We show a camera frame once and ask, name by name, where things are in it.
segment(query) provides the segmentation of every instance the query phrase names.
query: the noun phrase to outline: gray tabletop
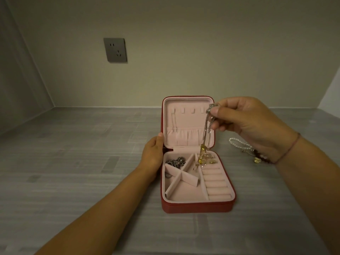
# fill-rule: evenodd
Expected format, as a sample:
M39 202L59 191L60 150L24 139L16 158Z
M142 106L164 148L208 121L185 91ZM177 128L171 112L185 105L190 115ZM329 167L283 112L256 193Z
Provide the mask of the gray tabletop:
M340 119L315 109L275 113L340 162ZM112 190L160 129L160 109L55 108L0 137L0 254L33 254ZM328 254L271 165L217 134L234 184L229 213L166 214L159 179L118 243L120 254Z

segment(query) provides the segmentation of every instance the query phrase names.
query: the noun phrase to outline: electrical outlet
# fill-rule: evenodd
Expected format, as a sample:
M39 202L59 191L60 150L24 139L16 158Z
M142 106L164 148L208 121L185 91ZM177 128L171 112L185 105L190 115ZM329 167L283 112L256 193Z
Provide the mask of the electrical outlet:
M127 63L124 38L104 38L104 46L110 63Z

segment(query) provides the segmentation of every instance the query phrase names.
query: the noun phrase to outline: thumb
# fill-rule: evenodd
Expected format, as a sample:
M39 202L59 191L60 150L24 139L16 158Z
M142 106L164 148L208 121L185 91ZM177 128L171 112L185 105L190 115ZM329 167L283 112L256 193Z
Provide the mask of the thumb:
M156 146L159 148L163 148L164 143L164 134L162 132L158 133L157 139L156 139Z
M211 108L210 114L216 118L232 123L240 123L243 118L242 112L222 106L215 106Z

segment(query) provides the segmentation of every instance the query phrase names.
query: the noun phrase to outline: jewelry box lid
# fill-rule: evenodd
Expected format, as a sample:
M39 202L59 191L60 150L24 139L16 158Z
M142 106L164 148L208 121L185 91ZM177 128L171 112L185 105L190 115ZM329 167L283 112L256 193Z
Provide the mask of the jewelry box lid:
M209 96L171 96L162 103L161 131L168 149L198 151L203 142L206 110L214 103ZM215 131L206 136L206 145L215 145Z

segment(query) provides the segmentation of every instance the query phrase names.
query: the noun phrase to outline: jewelry box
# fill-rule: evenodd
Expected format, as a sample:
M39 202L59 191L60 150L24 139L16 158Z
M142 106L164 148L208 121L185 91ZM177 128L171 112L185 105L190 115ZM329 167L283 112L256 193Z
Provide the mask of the jewelry box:
M160 196L166 213L228 212L233 208L236 192L218 154L208 151L215 163L197 166L206 110L212 103L214 100L208 96L173 96L163 100L161 131L165 151ZM213 147L215 132L207 134L205 144ZM185 159L183 166L169 164L169 160L179 157Z

